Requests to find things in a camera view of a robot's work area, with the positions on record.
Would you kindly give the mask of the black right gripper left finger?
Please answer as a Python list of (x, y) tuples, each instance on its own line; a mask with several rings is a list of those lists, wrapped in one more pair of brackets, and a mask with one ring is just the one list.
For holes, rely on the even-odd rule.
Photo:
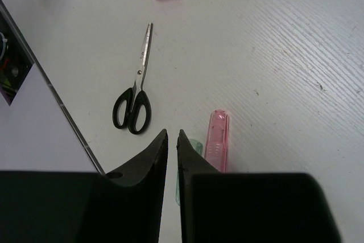
[(162, 130), (96, 172), (1, 172), (2, 242), (158, 242), (168, 158)]

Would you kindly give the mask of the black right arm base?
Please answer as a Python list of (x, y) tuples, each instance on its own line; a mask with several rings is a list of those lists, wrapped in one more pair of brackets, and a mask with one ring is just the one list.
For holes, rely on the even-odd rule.
[(1, 95), (11, 105), (27, 77), (32, 62), (1, 14)]

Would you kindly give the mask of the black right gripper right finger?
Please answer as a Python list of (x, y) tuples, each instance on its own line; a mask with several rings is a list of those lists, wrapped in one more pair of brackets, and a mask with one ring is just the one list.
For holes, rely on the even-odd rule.
[(183, 242), (340, 242), (324, 192), (309, 174), (222, 173), (177, 140)]

